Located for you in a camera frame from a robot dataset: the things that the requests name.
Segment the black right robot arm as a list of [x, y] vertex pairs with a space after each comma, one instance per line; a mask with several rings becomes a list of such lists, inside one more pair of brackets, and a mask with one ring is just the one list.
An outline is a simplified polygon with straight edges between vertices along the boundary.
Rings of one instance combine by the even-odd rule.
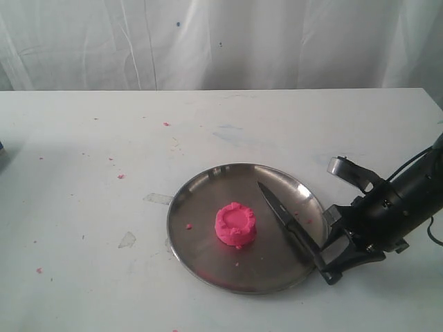
[[342, 156], [332, 158], [327, 171], [362, 193], [349, 206], [332, 205], [323, 213], [331, 232], [320, 254], [346, 243], [333, 258], [316, 263], [329, 285], [346, 270], [405, 251], [409, 245], [404, 237], [442, 209], [441, 138], [387, 179]]

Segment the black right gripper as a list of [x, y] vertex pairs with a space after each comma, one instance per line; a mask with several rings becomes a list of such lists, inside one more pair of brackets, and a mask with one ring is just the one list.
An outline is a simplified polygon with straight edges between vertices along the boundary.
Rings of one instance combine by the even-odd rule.
[[382, 261], [386, 252], [408, 248], [408, 186], [399, 179], [378, 184], [349, 206], [333, 204], [323, 216], [330, 233], [314, 263], [330, 286], [341, 279], [347, 263]]

